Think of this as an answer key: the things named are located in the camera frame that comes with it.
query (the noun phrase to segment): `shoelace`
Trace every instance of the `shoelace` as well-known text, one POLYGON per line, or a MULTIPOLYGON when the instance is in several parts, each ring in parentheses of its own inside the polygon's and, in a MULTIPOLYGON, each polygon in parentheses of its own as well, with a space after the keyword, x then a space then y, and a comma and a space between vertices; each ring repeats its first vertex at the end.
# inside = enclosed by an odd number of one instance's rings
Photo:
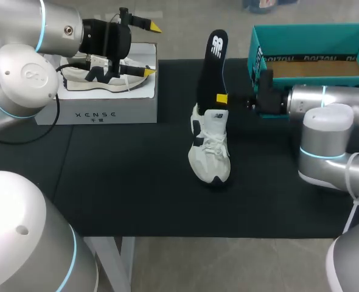
POLYGON ((227 158, 229 156, 228 150, 224 145, 226 135, 217 136, 210 135, 205 132, 203 132, 203 134, 206 136, 205 143, 202 146, 202 149, 205 152, 213 153, 217 156, 223 156, 224 158, 227 158))

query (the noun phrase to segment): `white shoe box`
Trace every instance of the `white shoe box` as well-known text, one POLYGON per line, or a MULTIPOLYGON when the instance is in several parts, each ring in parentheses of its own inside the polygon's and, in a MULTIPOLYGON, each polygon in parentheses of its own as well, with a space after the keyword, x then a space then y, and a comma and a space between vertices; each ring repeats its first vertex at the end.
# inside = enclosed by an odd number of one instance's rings
MULTIPOLYGON (((128 58, 158 68, 156 44, 132 43, 128 58)), ((60 56, 45 55, 54 68, 59 67, 60 56)), ((156 123, 158 105, 158 71, 142 86, 130 91, 112 93, 104 89, 68 91, 63 76, 58 73, 60 115, 57 125, 106 123, 156 123)), ((57 113, 55 99, 35 117, 38 125, 52 125, 57 113)))

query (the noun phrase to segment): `shoe box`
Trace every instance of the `shoe box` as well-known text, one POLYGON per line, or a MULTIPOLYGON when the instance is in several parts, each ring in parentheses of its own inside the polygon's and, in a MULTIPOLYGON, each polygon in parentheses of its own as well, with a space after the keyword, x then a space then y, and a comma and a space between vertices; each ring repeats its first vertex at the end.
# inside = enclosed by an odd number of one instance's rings
MULTIPOLYGON (((156 123, 158 105, 158 59, 156 43, 132 43, 128 58, 148 65, 157 72, 130 91, 113 93, 105 89, 68 91, 58 73, 60 115, 57 125, 106 123, 156 123)), ((54 68, 60 56, 45 55, 54 68)), ((57 113, 55 99, 35 117, 38 125, 51 125, 57 113)))
POLYGON ((359 23, 254 26, 247 65, 255 92, 263 69, 277 89, 359 87, 359 23))

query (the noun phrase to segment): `cable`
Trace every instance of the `cable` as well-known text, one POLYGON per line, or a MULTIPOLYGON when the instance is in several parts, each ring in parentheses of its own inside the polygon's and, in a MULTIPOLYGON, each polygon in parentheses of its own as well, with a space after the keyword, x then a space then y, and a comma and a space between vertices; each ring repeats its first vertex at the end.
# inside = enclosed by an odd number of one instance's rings
POLYGON ((116 15, 119 15, 119 16, 120 16, 120 14, 117 13, 117 14, 113 15, 113 17, 111 18, 111 20, 110 20, 108 23, 106 23, 104 46, 103 46, 103 51, 102 51, 102 55, 103 55, 103 56, 106 56, 106 47, 108 47, 109 27, 110 27, 110 25, 111 25, 112 20, 116 17, 116 15))
MULTIPOLYGON (((78 65, 77 64, 66 64, 66 65, 62 65, 62 66, 59 66, 55 71, 56 72, 59 72, 61 71, 63 68, 66 68, 66 67, 75 67, 77 68, 78 65)), ((52 125, 49 127, 49 129, 47 131, 45 131, 42 135, 40 135, 39 137, 36 137, 35 139, 31 139, 31 140, 28 140, 28 141, 18 141, 18 142, 14 142, 14 141, 2 141, 0 140, 0 144, 6 144, 6 145, 24 145, 24 144, 29 144, 29 143, 32 143, 32 142, 35 142, 37 140, 40 140, 41 138, 45 137, 48 133, 50 133, 52 131, 52 129, 54 129, 54 126, 57 124, 58 122, 58 119, 59 119, 59 114, 60 114, 60 102, 59 102, 59 96, 58 94, 56 93, 55 95, 55 99, 57 101, 57 115, 55 116, 55 120, 54 122, 52 123, 52 125)))

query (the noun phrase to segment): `teal box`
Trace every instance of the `teal box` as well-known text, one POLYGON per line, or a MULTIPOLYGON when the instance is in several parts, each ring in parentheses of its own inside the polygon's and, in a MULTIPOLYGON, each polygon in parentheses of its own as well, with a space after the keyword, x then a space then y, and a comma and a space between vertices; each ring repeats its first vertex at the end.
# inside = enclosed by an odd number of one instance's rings
MULTIPOLYGON (((359 64, 359 23, 255 26, 251 37, 248 72, 258 92, 260 70, 266 61, 356 61, 359 64)), ((274 78, 273 86, 296 84, 356 86, 359 76, 274 78)))

